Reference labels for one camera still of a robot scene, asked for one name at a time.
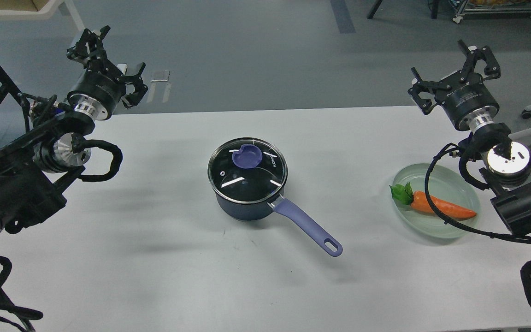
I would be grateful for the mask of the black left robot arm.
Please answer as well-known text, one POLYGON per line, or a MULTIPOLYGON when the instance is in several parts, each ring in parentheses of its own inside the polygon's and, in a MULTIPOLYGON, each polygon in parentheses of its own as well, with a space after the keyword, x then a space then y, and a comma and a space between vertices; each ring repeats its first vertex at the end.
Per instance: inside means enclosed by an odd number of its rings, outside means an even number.
MULTIPOLYGON (((80 63, 83 73, 63 101, 21 92, 0 66, 0 105, 12 97, 26 130, 0 148, 0 232, 17 234, 46 221, 66 206, 63 193, 76 179, 105 182, 118 173, 121 149, 87 135, 96 121, 110 119, 119 103, 138 105, 148 86, 145 63, 130 71, 109 60, 103 41, 110 29, 84 28, 67 49, 67 58, 80 63)), ((11 271, 11 261, 0 256, 0 321, 33 332, 32 322, 42 319, 42 312, 15 305, 4 292, 11 271)))

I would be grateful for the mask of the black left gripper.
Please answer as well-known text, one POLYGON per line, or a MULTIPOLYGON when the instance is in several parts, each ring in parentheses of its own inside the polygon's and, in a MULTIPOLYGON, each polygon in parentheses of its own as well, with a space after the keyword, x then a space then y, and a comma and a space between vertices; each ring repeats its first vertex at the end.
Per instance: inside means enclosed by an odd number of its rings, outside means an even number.
POLYGON ((66 51, 68 59, 86 69, 68 92, 67 101, 74 111, 84 112, 99 121, 110 119, 120 100, 126 109, 139 105, 149 90, 142 78, 145 62, 130 69, 127 64, 118 64, 120 75, 117 81, 99 73, 110 71, 110 61, 103 46, 110 29, 109 25, 99 32, 85 28, 66 51))

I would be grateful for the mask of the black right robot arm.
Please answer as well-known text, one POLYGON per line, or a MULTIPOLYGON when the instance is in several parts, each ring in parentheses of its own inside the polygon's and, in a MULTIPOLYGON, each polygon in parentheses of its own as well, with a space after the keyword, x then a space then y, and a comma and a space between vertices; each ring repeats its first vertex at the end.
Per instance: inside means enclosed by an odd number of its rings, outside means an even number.
POLYGON ((470 133, 458 144, 445 145, 433 157, 422 194, 430 211, 446 225, 491 239, 531 244, 531 145, 513 140, 507 124, 495 122, 499 103, 484 82, 500 78, 501 69, 490 47, 468 46, 462 40, 457 43, 465 56, 461 69, 438 81, 424 80, 417 69, 411 69, 414 80, 407 92, 422 113, 428 115, 442 107, 456 130, 470 133), (464 225, 436 205, 429 182, 437 162, 446 154, 459 158, 459 173, 466 183, 493 191, 491 205, 507 234, 464 225))

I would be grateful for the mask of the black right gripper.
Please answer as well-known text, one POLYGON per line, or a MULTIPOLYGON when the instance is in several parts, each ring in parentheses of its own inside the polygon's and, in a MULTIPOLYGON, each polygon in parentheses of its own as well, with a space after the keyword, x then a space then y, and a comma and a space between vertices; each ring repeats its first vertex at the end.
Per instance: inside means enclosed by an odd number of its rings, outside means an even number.
POLYGON ((460 74, 451 74, 440 82, 425 81, 417 69, 411 67, 414 82, 407 93, 424 115, 429 115, 438 104, 444 109, 456 130, 466 131, 470 130, 470 121, 465 119, 472 112, 482 109, 493 118, 500 110, 499 103, 484 85, 483 77, 480 74, 471 74, 474 73, 476 64, 479 61, 485 63, 484 80, 500 78, 501 71, 490 47, 468 46, 463 40, 458 40, 458 46, 466 57, 460 74), (421 93, 434 96, 437 104, 432 103, 430 98, 422 98, 421 93))

